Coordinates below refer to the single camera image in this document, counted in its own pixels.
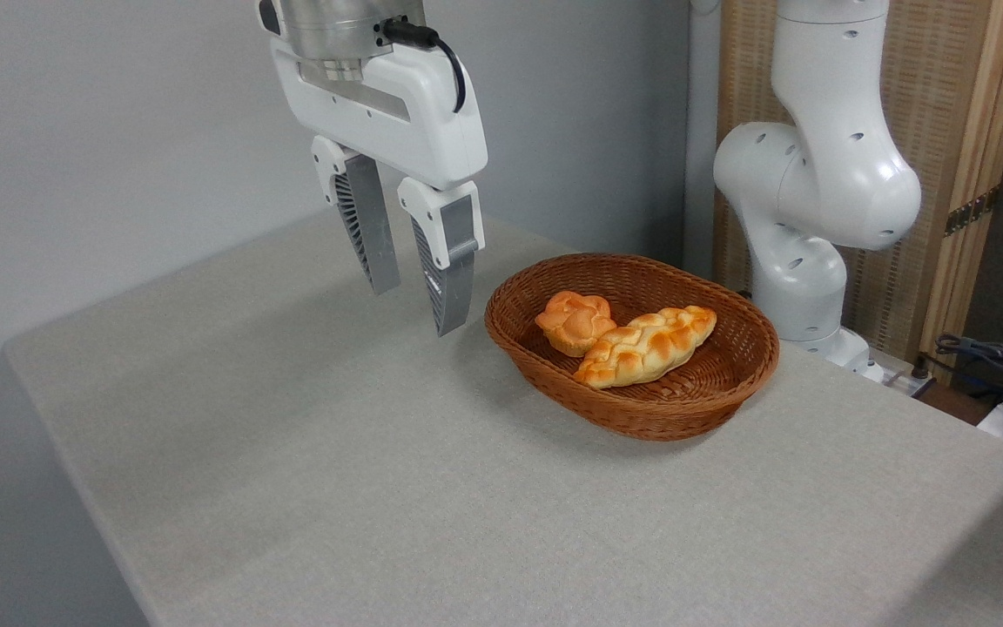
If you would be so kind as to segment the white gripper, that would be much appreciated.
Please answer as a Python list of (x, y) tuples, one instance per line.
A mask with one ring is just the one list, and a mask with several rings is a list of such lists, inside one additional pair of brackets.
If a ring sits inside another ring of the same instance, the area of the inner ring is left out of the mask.
[(379, 160), (410, 176), (397, 192), (413, 219), (435, 332), (465, 325), (475, 254), (485, 247), (470, 179), (488, 163), (473, 84), (466, 80), (456, 112), (453, 68), (440, 51), (394, 46), (363, 60), (358, 82), (330, 79), (281, 38), (271, 39), (271, 55), (292, 114), (317, 135), (311, 152), (324, 199), (338, 210), (371, 289), (380, 296), (401, 285)]

